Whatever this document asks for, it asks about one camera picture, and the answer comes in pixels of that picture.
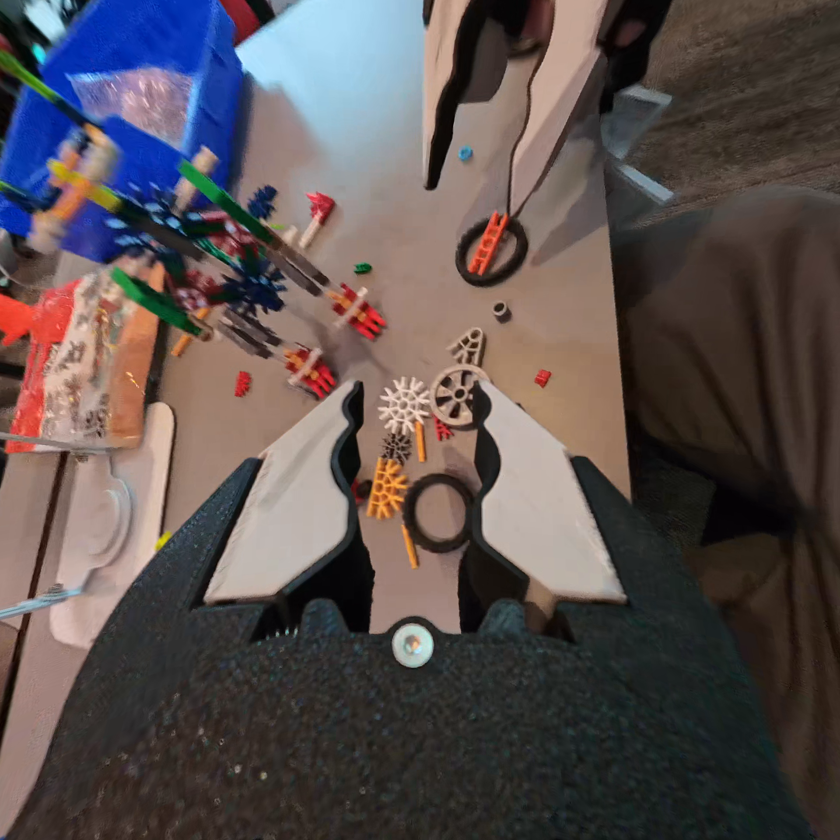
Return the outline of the black rubber tire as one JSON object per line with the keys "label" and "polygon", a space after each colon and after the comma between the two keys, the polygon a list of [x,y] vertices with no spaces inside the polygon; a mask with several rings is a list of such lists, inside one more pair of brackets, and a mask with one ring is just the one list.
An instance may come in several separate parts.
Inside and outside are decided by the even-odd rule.
{"label": "black rubber tire", "polygon": [[497,257],[490,271],[483,278],[468,278],[467,265],[471,260],[473,246],[476,244],[478,237],[476,227],[485,223],[487,219],[488,217],[479,220],[464,232],[455,252],[457,272],[468,285],[477,288],[495,287],[510,279],[523,266],[529,252],[529,239],[526,229],[517,218],[509,216],[507,232],[501,240]]}
{"label": "black rubber tire", "polygon": [[[465,518],[461,529],[455,536],[447,539],[436,539],[428,534],[419,523],[417,518],[417,507],[421,496],[433,487],[442,486],[454,490],[461,499]],[[465,546],[471,535],[470,517],[474,505],[475,495],[468,488],[467,484],[455,476],[444,472],[437,472],[426,475],[412,483],[408,489],[403,503],[403,524],[409,537],[420,548],[435,554],[454,552]]]}

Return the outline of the grey fan connector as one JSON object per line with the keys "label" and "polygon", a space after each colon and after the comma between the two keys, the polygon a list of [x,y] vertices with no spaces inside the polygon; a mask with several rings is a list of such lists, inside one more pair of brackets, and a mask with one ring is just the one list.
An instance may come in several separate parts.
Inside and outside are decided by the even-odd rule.
{"label": "grey fan connector", "polygon": [[447,351],[457,364],[482,366],[487,346],[487,337],[481,328],[470,328],[462,333],[448,347]]}

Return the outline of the orange ladder connector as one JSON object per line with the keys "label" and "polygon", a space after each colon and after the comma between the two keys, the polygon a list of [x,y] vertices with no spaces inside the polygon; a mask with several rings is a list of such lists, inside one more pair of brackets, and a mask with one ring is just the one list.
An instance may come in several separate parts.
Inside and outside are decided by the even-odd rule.
{"label": "orange ladder connector", "polygon": [[478,237],[473,246],[471,260],[467,265],[468,278],[483,278],[490,271],[497,257],[501,240],[507,232],[508,223],[507,212],[494,212],[485,223],[476,227]]}

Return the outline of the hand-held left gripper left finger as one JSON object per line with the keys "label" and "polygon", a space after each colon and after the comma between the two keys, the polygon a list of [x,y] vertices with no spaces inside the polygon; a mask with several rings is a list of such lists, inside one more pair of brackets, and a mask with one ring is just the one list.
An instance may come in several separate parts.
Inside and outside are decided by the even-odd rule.
{"label": "hand-held left gripper left finger", "polygon": [[363,424],[364,385],[347,381],[260,454],[206,605],[290,594],[350,546]]}

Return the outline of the orange snowflake connector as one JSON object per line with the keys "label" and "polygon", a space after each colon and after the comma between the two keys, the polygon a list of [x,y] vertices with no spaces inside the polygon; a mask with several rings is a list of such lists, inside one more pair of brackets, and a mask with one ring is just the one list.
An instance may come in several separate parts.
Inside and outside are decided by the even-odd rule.
{"label": "orange snowflake connector", "polygon": [[379,457],[367,500],[366,516],[383,520],[402,512],[409,484],[398,461]]}

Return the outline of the blue plastic bin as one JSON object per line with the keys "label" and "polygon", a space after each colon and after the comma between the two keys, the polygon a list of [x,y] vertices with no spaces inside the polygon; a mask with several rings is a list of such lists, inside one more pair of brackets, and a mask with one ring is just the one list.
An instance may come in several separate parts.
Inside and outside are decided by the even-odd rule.
{"label": "blue plastic bin", "polygon": [[100,264],[126,245],[218,261],[211,225],[180,209],[185,182],[222,195],[243,69],[216,1],[93,2],[36,80],[20,76],[2,155],[2,228]]}

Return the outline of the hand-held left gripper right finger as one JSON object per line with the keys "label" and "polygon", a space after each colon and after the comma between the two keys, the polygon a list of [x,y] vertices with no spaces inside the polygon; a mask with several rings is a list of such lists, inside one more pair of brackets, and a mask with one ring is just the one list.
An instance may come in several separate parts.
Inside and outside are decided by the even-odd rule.
{"label": "hand-held left gripper right finger", "polygon": [[626,604],[567,447],[488,381],[472,394],[480,487],[464,564],[481,607]]}

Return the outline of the printed toy packet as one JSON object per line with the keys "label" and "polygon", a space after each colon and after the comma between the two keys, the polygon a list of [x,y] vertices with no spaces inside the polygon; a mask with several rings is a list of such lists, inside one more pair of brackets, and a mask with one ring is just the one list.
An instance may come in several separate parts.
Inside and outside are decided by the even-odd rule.
{"label": "printed toy packet", "polygon": [[3,303],[2,343],[28,340],[6,452],[137,448],[158,331],[110,266]]}

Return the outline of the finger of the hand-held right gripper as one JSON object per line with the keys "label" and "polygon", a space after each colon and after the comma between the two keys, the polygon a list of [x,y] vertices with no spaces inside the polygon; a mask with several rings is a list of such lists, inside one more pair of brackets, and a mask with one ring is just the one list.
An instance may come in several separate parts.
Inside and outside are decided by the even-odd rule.
{"label": "finger of the hand-held right gripper", "polygon": [[603,79],[603,36],[617,2],[528,2],[522,34],[538,40],[526,108],[508,167],[507,210],[517,215],[539,188],[564,144],[579,100]]}
{"label": "finger of the hand-held right gripper", "polygon": [[488,102],[505,75],[516,4],[423,3],[423,187],[438,187],[462,103]]}

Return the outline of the multicolour toy model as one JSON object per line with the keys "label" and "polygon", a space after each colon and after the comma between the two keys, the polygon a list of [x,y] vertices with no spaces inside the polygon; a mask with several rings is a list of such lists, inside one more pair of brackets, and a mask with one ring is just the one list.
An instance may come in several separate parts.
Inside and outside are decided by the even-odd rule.
{"label": "multicolour toy model", "polygon": [[124,247],[145,249],[164,265],[178,255],[195,263],[214,260],[227,268],[222,289],[206,297],[211,307],[225,305],[219,329],[250,354],[262,358],[282,354],[289,342],[257,319],[257,309],[275,312],[282,308],[283,279],[315,296],[331,288],[329,279],[193,163],[180,163],[178,186],[186,186],[188,201],[195,193],[210,200],[212,213],[189,210],[178,192],[155,188],[154,198],[143,202],[138,192],[120,193],[106,186],[103,178],[110,173],[118,148],[101,127],[6,50],[2,50],[2,72],[38,93],[77,127],[62,147],[61,158],[48,161],[47,191],[31,193],[2,182],[2,195],[30,217],[30,247],[44,253],[57,248],[69,222],[87,205],[97,205],[108,213],[112,228],[129,232],[121,239]]}

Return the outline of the red connector white rod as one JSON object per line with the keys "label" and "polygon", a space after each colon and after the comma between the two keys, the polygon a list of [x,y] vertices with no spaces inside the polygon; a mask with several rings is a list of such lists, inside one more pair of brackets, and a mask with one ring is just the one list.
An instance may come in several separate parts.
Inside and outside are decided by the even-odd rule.
{"label": "red connector white rod", "polygon": [[322,192],[307,193],[307,199],[310,205],[311,220],[300,236],[299,245],[301,250],[306,250],[311,246],[335,208],[334,199]]}

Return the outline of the red yellow connector cluster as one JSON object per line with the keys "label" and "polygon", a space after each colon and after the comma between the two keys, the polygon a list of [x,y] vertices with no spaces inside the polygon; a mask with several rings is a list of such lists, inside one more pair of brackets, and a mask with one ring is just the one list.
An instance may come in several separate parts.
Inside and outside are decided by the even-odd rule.
{"label": "red yellow connector cluster", "polygon": [[320,349],[310,349],[302,344],[286,344],[282,349],[284,366],[288,372],[290,388],[304,392],[321,401],[337,385],[335,375],[326,364]]}
{"label": "red yellow connector cluster", "polygon": [[332,329],[351,329],[362,338],[376,341],[384,329],[384,317],[369,302],[369,291],[366,287],[354,290],[346,284],[337,288],[327,289],[325,292],[331,301],[331,309],[335,315]]}

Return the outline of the grey wheel hub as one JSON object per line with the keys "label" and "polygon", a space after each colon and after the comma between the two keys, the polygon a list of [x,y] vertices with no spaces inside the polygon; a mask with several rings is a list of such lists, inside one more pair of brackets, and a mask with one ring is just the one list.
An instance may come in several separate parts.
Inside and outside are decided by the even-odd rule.
{"label": "grey wheel hub", "polygon": [[438,373],[429,388],[429,405],[434,417],[455,431],[472,429],[474,390],[478,382],[490,382],[490,378],[473,364],[454,364]]}

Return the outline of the person's leg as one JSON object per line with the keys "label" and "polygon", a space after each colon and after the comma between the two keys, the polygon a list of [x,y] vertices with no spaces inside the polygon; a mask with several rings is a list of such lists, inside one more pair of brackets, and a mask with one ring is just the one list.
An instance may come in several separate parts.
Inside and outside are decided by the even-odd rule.
{"label": "person's leg", "polygon": [[839,199],[765,185],[612,237],[625,403],[773,517],[689,566],[819,838],[839,827]]}

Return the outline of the clear plastic bag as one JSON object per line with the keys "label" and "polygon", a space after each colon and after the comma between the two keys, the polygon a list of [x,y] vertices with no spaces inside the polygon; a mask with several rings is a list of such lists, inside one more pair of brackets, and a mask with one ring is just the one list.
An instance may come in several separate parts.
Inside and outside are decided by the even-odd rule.
{"label": "clear plastic bag", "polygon": [[98,120],[119,117],[180,150],[194,77],[173,69],[142,66],[67,76],[82,111]]}

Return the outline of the white snowflake connector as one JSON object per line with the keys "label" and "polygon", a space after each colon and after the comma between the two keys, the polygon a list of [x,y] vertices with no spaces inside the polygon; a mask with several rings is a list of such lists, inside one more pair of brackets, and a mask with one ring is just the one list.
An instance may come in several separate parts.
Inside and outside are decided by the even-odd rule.
{"label": "white snowflake connector", "polygon": [[429,390],[415,377],[401,377],[392,381],[380,397],[380,419],[390,434],[409,436],[417,423],[431,417]]}

